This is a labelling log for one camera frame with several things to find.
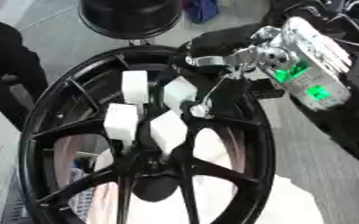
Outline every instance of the white cube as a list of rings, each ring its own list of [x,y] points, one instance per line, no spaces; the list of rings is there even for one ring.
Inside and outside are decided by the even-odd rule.
[[[151,121],[151,137],[165,155],[184,143],[187,138],[187,126],[172,110]]]
[[[135,140],[137,124],[135,105],[110,103],[103,124],[110,139],[132,142]]]
[[[171,81],[164,89],[164,103],[177,115],[182,113],[180,105],[184,101],[194,101],[197,95],[197,87],[180,76]]]
[[[148,103],[148,73],[146,71],[123,72],[122,90],[126,103]]]

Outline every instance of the blue object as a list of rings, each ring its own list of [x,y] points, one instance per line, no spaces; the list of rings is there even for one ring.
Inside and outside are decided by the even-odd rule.
[[[219,7],[217,0],[189,0],[186,11],[191,21],[199,24],[216,16]]]

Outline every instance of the floor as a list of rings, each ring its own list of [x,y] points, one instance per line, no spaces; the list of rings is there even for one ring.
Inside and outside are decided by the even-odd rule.
[[[258,21],[265,0],[221,0],[222,12],[206,24],[185,19],[156,42],[178,46],[203,32]],[[38,52],[53,82],[66,70],[126,42],[86,28],[77,0],[0,0],[0,18],[15,25]],[[359,224],[359,162],[320,133],[286,98],[266,103],[277,144],[278,175],[312,193],[327,224]]]

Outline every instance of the green light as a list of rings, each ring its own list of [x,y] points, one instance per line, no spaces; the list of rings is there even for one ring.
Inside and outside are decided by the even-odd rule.
[[[312,96],[316,101],[328,98],[331,94],[322,86],[316,85],[306,90],[306,93]]]
[[[289,70],[276,70],[274,75],[278,82],[283,83],[285,81],[297,78],[305,71],[307,71],[308,68],[309,65],[306,62],[301,61]]]

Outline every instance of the black alloy wheel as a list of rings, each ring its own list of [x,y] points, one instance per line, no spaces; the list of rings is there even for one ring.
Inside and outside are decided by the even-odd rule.
[[[148,71],[150,91],[159,92],[159,77],[175,52],[174,48],[154,45],[105,52],[71,69],[41,96],[25,124],[18,158],[22,195],[30,215],[38,224],[82,224],[68,201],[78,193],[109,182],[118,184],[118,224],[128,220],[131,193],[145,200],[163,200],[177,187],[182,192],[189,223],[197,224],[200,217],[192,185],[194,176],[225,179],[236,186],[233,199],[213,223],[256,221],[271,190],[275,146],[266,115],[251,94],[245,93],[233,103],[230,108],[233,116],[216,115],[213,119],[189,120],[187,140],[173,151],[165,163],[161,162],[158,150],[145,150],[148,147],[142,144],[143,141],[134,143],[132,150],[125,152],[122,143],[110,140],[104,131],[108,105],[124,101],[121,73],[128,70]],[[159,93],[151,95],[151,105],[145,105],[147,112],[143,121],[153,116],[149,111],[167,111],[157,97]],[[227,145],[232,170],[194,157],[195,136],[204,128],[214,130]],[[103,140],[106,149],[111,149],[115,162],[68,184],[64,180],[66,178],[59,177],[63,173],[56,171],[59,164],[56,159],[61,155],[74,154],[71,152],[74,147],[62,147],[64,144],[61,142],[72,137],[82,141],[83,137],[91,136]],[[155,164],[153,168],[149,166],[151,161]],[[71,160],[62,161],[60,165],[70,167],[70,163]],[[169,183],[167,193],[160,198],[152,199],[151,195],[149,197],[137,191],[144,188],[146,192],[145,188],[156,186],[149,185],[149,182],[155,179],[161,181],[163,177],[171,181],[166,181]]]

